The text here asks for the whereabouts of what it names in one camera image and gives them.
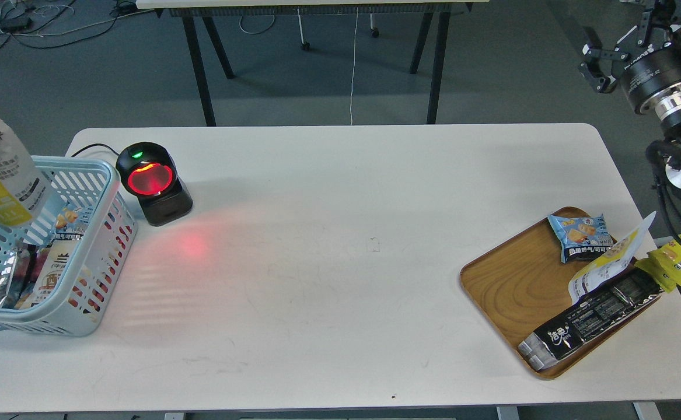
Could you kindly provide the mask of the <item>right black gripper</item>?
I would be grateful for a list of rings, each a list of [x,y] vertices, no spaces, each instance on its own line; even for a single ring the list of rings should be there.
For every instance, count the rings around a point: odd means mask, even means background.
[[[593,27],[582,26],[581,75],[596,93],[612,93],[616,79],[636,114],[681,111],[681,1],[626,1],[642,7],[639,24],[605,50]],[[623,63],[616,78],[601,60]]]

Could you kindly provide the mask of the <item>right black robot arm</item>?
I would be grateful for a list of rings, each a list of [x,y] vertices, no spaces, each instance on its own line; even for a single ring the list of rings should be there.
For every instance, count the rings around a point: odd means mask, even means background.
[[[597,93],[620,88],[633,112],[655,114],[663,138],[646,148],[661,217],[681,245],[681,1],[639,1],[641,16],[606,48],[576,26],[579,70]]]

